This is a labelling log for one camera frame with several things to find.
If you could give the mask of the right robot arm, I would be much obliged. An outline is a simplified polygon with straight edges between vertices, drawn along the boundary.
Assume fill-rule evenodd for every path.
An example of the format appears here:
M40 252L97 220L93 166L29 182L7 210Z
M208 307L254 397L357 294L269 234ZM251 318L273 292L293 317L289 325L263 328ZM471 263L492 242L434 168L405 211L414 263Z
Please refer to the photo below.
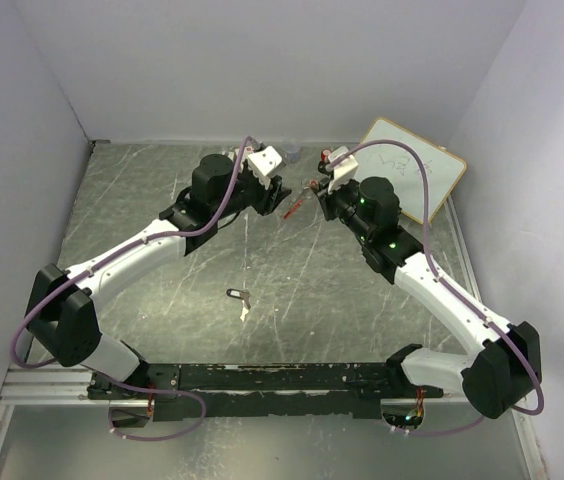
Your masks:
M481 304L428 258L420 241L399 223L399 200L380 177L351 180L336 190L329 179L312 192L326 220L338 220L358 241L367 265L419 301L451 332L464 354L411 344L387 360L388 390L405 398L419 387L460 393L482 416L496 419L541 383L538 331L513 324Z

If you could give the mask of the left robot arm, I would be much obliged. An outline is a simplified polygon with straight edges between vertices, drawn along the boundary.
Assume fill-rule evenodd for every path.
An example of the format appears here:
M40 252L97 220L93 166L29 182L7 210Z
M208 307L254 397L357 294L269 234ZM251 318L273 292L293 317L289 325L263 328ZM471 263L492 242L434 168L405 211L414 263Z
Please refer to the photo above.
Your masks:
M273 147L242 160L204 156L190 186L139 233L68 269L49 264L39 270L27 306L27 330L61 366L102 372L124 398L140 397L149 385L148 365L125 342L101 332L100 311L151 271L213 238L220 220L248 208L271 214L291 193L278 174L282 167Z

